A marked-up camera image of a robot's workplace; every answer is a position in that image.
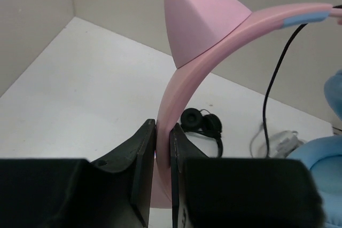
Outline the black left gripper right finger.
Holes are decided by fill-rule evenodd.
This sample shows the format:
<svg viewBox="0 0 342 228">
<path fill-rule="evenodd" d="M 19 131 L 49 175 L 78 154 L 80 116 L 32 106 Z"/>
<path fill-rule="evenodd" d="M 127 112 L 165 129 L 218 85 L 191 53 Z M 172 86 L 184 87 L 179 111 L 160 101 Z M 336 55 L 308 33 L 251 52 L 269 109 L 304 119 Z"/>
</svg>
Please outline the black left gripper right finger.
<svg viewBox="0 0 342 228">
<path fill-rule="evenodd" d="M 207 158 L 194 145 L 177 123 L 170 132 L 170 170 L 172 178 L 172 224 L 173 227 L 193 227 L 186 203 L 185 162 L 189 158 Z"/>
</svg>

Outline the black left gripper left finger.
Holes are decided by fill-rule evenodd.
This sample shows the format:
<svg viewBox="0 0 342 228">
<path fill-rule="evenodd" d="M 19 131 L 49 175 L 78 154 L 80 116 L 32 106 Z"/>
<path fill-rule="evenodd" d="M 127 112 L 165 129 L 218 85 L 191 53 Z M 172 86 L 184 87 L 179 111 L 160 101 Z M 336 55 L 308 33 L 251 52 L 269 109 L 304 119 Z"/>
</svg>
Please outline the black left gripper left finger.
<svg viewBox="0 0 342 228">
<path fill-rule="evenodd" d="M 156 122 L 146 120 L 125 142 L 93 161 L 99 215 L 96 227 L 147 227 L 149 224 Z"/>
</svg>

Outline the pink blue cat-ear headphones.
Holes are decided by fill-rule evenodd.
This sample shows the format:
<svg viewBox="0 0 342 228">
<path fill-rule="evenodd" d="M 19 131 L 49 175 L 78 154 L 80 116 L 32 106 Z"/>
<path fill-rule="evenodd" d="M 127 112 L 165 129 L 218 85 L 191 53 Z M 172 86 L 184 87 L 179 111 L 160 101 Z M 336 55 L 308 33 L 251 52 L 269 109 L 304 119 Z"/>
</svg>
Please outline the pink blue cat-ear headphones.
<svg viewBox="0 0 342 228">
<path fill-rule="evenodd" d="M 157 166 L 161 187 L 170 196 L 170 132 L 204 78 L 256 38 L 285 27 L 340 18 L 341 7 L 300 3 L 252 12 L 238 0 L 164 0 L 164 9 L 176 72 L 158 111 Z"/>
</svg>

